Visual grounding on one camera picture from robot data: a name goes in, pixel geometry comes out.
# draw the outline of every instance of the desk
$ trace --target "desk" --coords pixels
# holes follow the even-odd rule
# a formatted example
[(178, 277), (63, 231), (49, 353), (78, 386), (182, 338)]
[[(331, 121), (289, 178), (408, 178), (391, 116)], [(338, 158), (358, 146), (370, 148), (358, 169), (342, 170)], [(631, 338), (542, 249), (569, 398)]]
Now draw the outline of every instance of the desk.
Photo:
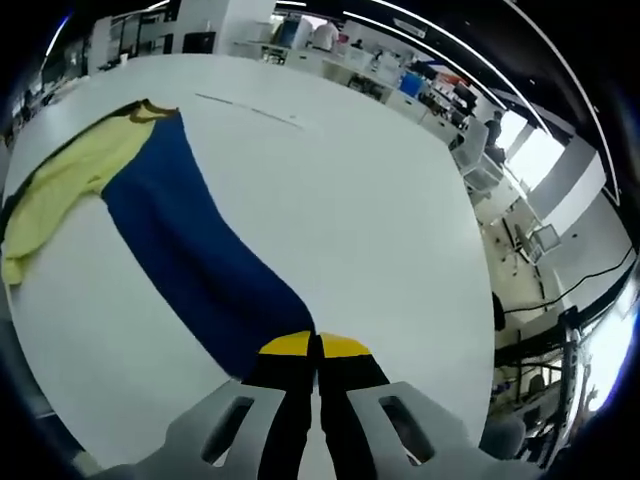
[(453, 103), (453, 99), (451, 97), (436, 88), (432, 88), (429, 93), (432, 93), (436, 103), (445, 109), (448, 109)]
[[(141, 98), (180, 108), (223, 217), (301, 296), (318, 329), (369, 346), (391, 381), (444, 405), (477, 442), (493, 377), (491, 290), (446, 146), (379, 103), (287, 68), (144, 57), (93, 76), (29, 123), (5, 196), (65, 141)], [(168, 424), (227, 380), (96, 197), (69, 213), (10, 303), (35, 378), (102, 466), (160, 447)], [(310, 455), (301, 478), (328, 478)]]
[[(354, 75), (364, 77), (378, 85), (380, 89), (380, 103), (400, 113), (414, 123), (420, 124), (425, 130), (442, 140), (445, 145), (451, 143), (456, 135), (462, 133), (451, 122), (431, 114), (426, 105), (398, 89), (398, 85), (381, 79), (371, 68), (358, 68), (350, 65), (345, 57), (321, 50), (295, 50), (262, 42), (235, 42), (238, 56), (259, 60), (263, 48), (281, 51), (285, 57), (284, 66), (325, 78), (345, 87)], [(438, 90), (435, 92), (439, 99), (449, 98)]]

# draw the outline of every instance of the yellow cloth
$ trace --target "yellow cloth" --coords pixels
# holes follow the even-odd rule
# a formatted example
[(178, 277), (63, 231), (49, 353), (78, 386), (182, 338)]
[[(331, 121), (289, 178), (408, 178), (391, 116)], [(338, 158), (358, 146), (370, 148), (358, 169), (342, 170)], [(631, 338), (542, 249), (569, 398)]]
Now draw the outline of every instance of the yellow cloth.
[(151, 136), (154, 119), (144, 107), (131, 117), (111, 117), (75, 139), (36, 172), (7, 224), (2, 277), (22, 283), (29, 261), (85, 194), (100, 194)]
[(359, 357), (371, 355), (367, 347), (357, 340), (332, 333), (321, 333), (324, 358)]
[(295, 355), (306, 357), (311, 332), (298, 332), (271, 340), (260, 349), (262, 355)]

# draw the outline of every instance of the window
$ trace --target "window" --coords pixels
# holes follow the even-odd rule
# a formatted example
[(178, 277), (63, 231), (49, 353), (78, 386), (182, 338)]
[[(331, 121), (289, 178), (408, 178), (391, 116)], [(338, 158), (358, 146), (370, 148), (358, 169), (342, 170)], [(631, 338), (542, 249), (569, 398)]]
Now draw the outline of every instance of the window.
[(509, 147), (513, 145), (518, 134), (527, 124), (527, 120), (518, 115), (517, 113), (509, 110), (502, 117), (500, 125), (502, 127), (502, 133), (496, 140), (496, 145), (503, 148), (505, 151), (509, 150)]
[(591, 411), (598, 410), (615, 387), (633, 336), (636, 313), (636, 309), (631, 309), (623, 316), (616, 309), (610, 310), (589, 338), (587, 352), (591, 355), (591, 377), (586, 393), (592, 388), (598, 390), (597, 397), (589, 404)]
[(560, 142), (536, 129), (507, 162), (507, 166), (518, 181), (532, 190), (548, 175), (562, 152), (564, 146)]

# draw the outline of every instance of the cable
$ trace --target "cable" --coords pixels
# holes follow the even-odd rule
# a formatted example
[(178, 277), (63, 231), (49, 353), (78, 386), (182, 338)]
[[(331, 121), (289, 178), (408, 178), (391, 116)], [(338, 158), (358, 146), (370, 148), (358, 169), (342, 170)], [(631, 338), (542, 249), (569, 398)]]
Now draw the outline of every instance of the cable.
[(582, 282), (584, 282), (585, 280), (588, 280), (590, 278), (599, 277), (601, 275), (605, 275), (607, 273), (613, 272), (614, 270), (617, 270), (618, 268), (620, 268), (632, 251), (633, 251), (633, 246), (629, 247), (629, 250), (627, 250), (627, 253), (625, 254), (624, 258), (615, 267), (611, 267), (611, 268), (608, 268), (607, 270), (603, 270), (602, 272), (592, 273), (591, 275), (587, 275), (586, 277), (582, 277), (582, 279), (578, 283), (576, 283), (573, 287), (571, 287), (569, 290), (567, 290), (566, 292), (564, 292), (562, 295), (560, 295), (558, 298), (556, 298), (555, 300), (553, 300), (551, 302), (543, 303), (543, 304), (535, 306), (535, 307), (514, 308), (513, 310), (506, 310), (504, 313), (507, 314), (507, 313), (515, 313), (515, 312), (531, 312), (533, 310), (538, 310), (540, 308), (548, 307), (549, 305), (553, 305), (555, 303), (558, 303), (560, 300), (562, 300), (564, 297), (566, 297), (571, 292), (573, 292), (576, 288), (578, 288), (580, 285), (582, 285)]

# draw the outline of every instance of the monitor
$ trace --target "monitor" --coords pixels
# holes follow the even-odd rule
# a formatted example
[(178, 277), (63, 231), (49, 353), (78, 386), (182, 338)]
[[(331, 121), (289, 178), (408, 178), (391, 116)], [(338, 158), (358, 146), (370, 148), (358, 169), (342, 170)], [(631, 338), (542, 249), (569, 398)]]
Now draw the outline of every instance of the monitor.
[(467, 105), (475, 104), (476, 99), (478, 98), (462, 82), (458, 82), (456, 87), (453, 89), (453, 93), (455, 93), (458, 97), (460, 97), (461, 100), (464, 100), (465, 102), (467, 102)]
[(409, 67), (409, 70), (417, 73), (418, 75), (422, 75), (427, 80), (433, 80), (438, 76), (438, 72), (436, 72), (427, 62), (416, 61)]

